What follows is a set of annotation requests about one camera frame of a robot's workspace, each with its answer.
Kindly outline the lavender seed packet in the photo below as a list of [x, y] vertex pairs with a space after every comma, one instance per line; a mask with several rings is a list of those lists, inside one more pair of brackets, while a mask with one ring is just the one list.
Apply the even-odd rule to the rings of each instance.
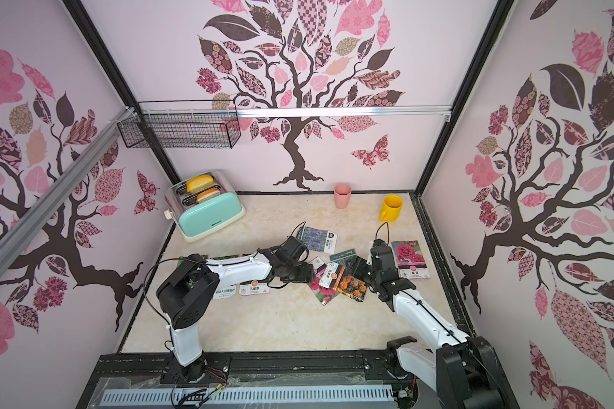
[[356, 255], [354, 249], [350, 249], [331, 255], [329, 257], [329, 262], [342, 266], [347, 274], [353, 274], [353, 272], [364, 263], [364, 260]]
[[297, 239], [311, 252], [322, 252], [333, 255], [336, 250], [338, 235], [332, 231], [311, 227], [298, 230]]

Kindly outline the marigold seed packet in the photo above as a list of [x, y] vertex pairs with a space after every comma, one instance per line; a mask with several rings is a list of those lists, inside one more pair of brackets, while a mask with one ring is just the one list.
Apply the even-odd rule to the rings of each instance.
[[242, 296], [263, 295], [271, 292], [267, 283], [252, 281], [248, 284], [239, 284], [239, 294]]
[[362, 303], [366, 297], [368, 286], [361, 279], [347, 272], [345, 266], [337, 262], [328, 262], [318, 284], [327, 291], [344, 295]]

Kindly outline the pink flower seed packet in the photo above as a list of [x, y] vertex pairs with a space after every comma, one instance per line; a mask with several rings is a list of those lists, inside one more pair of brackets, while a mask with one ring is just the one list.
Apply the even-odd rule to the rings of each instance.
[[320, 257], [315, 257], [310, 261], [310, 264], [314, 270], [314, 279], [309, 284], [309, 288], [312, 293], [318, 299], [319, 303], [323, 306], [330, 303], [334, 298], [336, 298], [339, 293], [337, 291], [328, 289], [327, 287], [323, 287], [320, 285], [320, 280], [325, 273], [327, 264]]

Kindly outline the green plant seed packet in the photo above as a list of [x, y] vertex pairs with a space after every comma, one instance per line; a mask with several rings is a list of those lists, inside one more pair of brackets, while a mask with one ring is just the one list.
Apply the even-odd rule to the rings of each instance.
[[197, 283], [211, 272], [206, 265], [206, 260], [198, 255], [184, 257], [178, 262], [178, 283], [186, 288], [193, 288]]

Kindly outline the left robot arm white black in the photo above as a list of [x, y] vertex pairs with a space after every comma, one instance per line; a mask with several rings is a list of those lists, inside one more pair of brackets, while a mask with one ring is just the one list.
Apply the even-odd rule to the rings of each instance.
[[308, 249], [295, 237], [251, 255], [226, 260], [192, 254], [158, 287], [156, 297], [171, 334], [177, 363], [189, 367], [203, 356], [199, 321], [219, 290], [239, 284], [281, 282], [309, 284], [315, 278], [306, 262]]

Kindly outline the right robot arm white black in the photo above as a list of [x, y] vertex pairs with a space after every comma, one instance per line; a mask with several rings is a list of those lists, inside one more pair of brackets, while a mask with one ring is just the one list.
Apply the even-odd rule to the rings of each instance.
[[426, 343], [423, 348], [404, 337], [387, 351], [399, 371], [414, 375], [437, 394], [441, 407], [518, 407], [491, 344], [471, 337], [438, 313], [412, 281], [400, 276], [392, 247], [384, 240], [374, 240], [369, 259], [358, 257], [352, 272]]

